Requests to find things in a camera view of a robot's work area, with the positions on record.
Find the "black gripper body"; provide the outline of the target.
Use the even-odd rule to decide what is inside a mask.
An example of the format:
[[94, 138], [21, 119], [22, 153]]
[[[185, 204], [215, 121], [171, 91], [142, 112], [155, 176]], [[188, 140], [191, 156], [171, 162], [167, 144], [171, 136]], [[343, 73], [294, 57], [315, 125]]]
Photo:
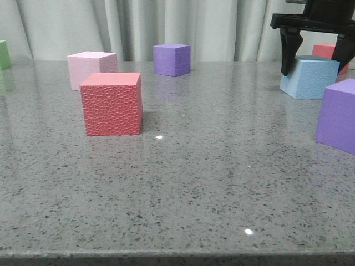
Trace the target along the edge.
[[353, 34], [354, 1], [306, 1], [302, 14], [272, 15], [270, 26], [291, 33], [300, 31]]

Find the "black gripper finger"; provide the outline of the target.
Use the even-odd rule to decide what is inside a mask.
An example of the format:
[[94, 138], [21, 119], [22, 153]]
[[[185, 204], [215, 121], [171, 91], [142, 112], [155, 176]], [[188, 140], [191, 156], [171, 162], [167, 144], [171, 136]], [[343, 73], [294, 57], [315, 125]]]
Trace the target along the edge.
[[338, 74], [354, 58], [354, 34], [339, 34], [331, 59], [339, 62]]
[[298, 28], [280, 28], [282, 44], [281, 73], [287, 76], [292, 69], [296, 53], [303, 42]]

